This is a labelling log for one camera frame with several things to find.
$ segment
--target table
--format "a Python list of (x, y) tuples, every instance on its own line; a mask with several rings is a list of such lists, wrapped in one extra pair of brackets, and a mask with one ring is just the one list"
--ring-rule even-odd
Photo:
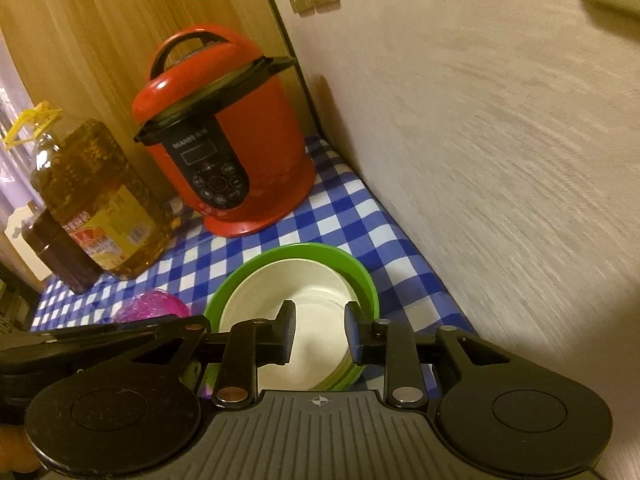
[[(306, 139), (316, 165), (308, 198), (288, 216), (262, 231), (222, 238), (209, 233), (202, 217), (175, 204), (180, 227), (160, 260), (135, 280), (108, 274), (86, 293), (75, 296), (50, 278), (33, 319), (32, 330), (110, 322), (124, 301), (162, 288), (202, 314), (224, 279), (268, 249), (296, 242), (321, 242), (351, 253), (371, 273), (383, 317), (409, 322), (417, 333), (433, 333), (442, 324), (473, 332), (466, 317), (425, 258), (363, 181), (319, 137)], [(425, 370), (430, 395), (433, 378)], [(369, 367), (357, 388), (379, 388), (381, 370)]]

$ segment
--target yellow bottle handle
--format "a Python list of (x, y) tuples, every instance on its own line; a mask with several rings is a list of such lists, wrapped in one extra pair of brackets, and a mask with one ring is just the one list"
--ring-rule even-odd
[[(62, 110), (60, 108), (52, 108), (46, 101), (39, 103), (35, 108), (23, 110), (7, 132), (4, 138), (4, 148), (10, 150), (15, 146), (37, 139), (51, 124), (60, 118), (61, 113)], [(31, 137), (16, 139), (18, 132), (25, 124), (33, 124)]]

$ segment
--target crosshair symbol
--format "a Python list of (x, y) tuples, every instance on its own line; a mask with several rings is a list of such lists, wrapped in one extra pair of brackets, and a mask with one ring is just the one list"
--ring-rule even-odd
[(314, 403), (318, 408), (320, 408), (324, 406), (326, 403), (331, 401), (326, 397), (323, 397), (322, 395), (318, 395), (317, 397), (314, 397), (313, 399), (311, 399), (311, 402)]

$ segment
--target pink object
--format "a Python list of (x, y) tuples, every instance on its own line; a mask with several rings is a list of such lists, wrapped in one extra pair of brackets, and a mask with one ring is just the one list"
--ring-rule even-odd
[(114, 323), (126, 323), (128, 321), (168, 316), (169, 314), (174, 314), (178, 317), (189, 317), (191, 312), (189, 307), (178, 298), (156, 288), (131, 298), (116, 312), (112, 321)]

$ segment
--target red cooker base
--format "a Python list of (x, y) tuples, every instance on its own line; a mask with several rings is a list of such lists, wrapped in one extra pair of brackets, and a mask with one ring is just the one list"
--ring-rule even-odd
[(300, 171), (290, 180), (290, 187), (270, 208), (261, 212), (260, 218), (225, 222), (213, 216), (205, 216), (204, 227), (213, 234), (225, 238), (235, 238), (260, 231), (291, 213), (308, 195), (315, 179), (316, 167), (311, 159), (305, 155), (302, 164), (300, 164)]

